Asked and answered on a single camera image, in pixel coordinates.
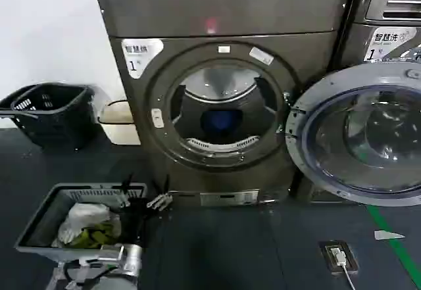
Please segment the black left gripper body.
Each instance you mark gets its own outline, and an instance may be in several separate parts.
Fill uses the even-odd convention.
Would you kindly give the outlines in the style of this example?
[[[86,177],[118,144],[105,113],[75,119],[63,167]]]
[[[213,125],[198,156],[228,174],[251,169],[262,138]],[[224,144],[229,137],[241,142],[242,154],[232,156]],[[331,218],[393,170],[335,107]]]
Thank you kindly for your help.
[[[130,205],[120,210],[120,241],[138,246],[147,245],[147,221],[149,209],[145,198],[129,200]]]

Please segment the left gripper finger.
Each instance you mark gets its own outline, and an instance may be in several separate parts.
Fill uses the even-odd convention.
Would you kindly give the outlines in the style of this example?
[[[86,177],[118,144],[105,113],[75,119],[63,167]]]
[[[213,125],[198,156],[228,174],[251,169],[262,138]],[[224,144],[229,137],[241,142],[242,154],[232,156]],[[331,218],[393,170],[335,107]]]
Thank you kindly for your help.
[[[149,201],[146,204],[146,207],[150,210],[164,210],[173,201],[173,197],[171,196],[171,194],[169,194],[169,189],[170,189],[169,175],[166,176],[164,185],[162,187],[160,187],[155,181],[152,181],[152,186],[157,196],[151,201]]]
[[[120,202],[120,207],[129,207],[130,202],[127,196],[130,184],[132,182],[133,174],[129,174],[121,183],[120,193],[117,195],[117,198]]]

